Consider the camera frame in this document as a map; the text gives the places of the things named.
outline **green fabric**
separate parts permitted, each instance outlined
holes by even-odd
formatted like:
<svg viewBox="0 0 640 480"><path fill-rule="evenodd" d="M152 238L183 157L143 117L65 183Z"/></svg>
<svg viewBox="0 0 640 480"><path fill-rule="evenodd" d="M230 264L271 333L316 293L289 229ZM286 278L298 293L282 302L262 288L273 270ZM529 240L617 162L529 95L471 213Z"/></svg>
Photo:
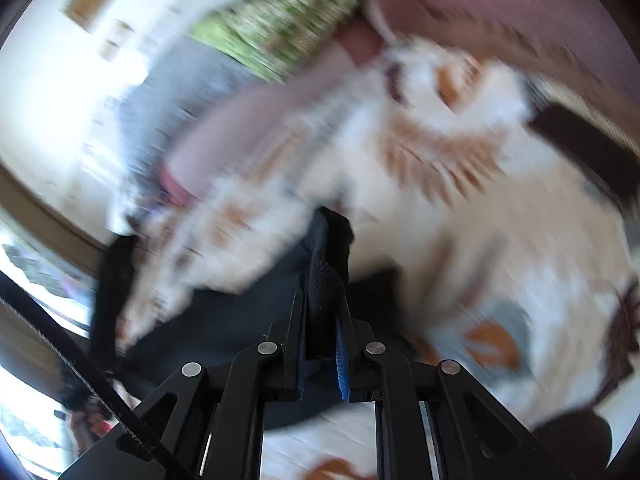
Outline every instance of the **green fabric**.
<svg viewBox="0 0 640 480"><path fill-rule="evenodd" d="M263 79L285 78L334 32L359 0L250 0L214 12L191 36Z"/></svg>

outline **pink pillow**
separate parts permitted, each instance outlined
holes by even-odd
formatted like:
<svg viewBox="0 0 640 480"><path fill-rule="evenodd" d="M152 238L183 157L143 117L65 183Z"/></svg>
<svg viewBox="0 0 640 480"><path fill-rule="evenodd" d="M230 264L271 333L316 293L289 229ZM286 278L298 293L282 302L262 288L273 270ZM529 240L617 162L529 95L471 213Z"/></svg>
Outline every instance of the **pink pillow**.
<svg viewBox="0 0 640 480"><path fill-rule="evenodd" d="M599 0L373 1L382 14L378 18L395 32L415 32L415 20L428 7L501 23L530 40L563 44L595 76L640 102L640 63Z"/></svg>
<svg viewBox="0 0 640 480"><path fill-rule="evenodd" d="M336 86L381 48L382 38L356 18L284 84L261 82L213 107L168 153L160 171L160 182L172 202L185 204L202 197L215 173L238 164L257 144L268 145L283 115Z"/></svg>

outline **metal rivet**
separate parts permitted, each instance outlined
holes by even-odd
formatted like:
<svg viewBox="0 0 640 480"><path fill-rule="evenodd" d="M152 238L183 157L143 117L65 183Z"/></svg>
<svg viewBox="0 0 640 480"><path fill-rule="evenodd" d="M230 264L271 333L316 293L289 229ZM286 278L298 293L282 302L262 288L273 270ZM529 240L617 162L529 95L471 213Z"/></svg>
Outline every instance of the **metal rivet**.
<svg viewBox="0 0 640 480"><path fill-rule="evenodd" d="M202 366L198 363L187 363L182 367L182 374L185 377L195 377L202 371Z"/></svg>
<svg viewBox="0 0 640 480"><path fill-rule="evenodd" d="M456 375L460 371L460 365L457 361L444 361L442 363L442 371L449 375Z"/></svg>
<svg viewBox="0 0 640 480"><path fill-rule="evenodd" d="M380 355L383 354L385 350L386 347L378 341L372 341L371 343L367 344L367 352L369 352L370 354Z"/></svg>
<svg viewBox="0 0 640 480"><path fill-rule="evenodd" d="M278 345L271 341L265 341L258 345L258 352L263 355L273 354L278 349Z"/></svg>

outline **leaf print bedding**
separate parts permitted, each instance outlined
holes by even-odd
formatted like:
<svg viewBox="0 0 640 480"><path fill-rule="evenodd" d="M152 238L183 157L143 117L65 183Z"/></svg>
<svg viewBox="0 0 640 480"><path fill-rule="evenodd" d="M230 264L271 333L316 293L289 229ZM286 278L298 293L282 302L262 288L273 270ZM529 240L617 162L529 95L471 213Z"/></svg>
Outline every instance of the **leaf print bedding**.
<svg viewBox="0 0 640 480"><path fill-rule="evenodd" d="M622 214L527 126L529 101L517 70L425 40L349 74L205 200L146 222L120 349L194 288L247 288L327 205L351 221L352 278L401 267L424 361L458 360L527 427L600 400L637 273Z"/></svg>

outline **white wall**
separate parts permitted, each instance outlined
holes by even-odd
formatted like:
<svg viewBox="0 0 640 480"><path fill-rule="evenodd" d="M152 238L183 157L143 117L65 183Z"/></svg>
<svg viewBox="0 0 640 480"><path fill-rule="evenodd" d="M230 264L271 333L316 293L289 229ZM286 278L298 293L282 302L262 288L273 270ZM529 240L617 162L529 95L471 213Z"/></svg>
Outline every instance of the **white wall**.
<svg viewBox="0 0 640 480"><path fill-rule="evenodd" d="M0 50L0 158L45 202L106 241L109 190L91 184L91 200L82 205L65 198L95 105L110 84L110 66L98 51L116 20L141 34L174 0L113 0L93 34L60 12L68 1L34 0Z"/></svg>

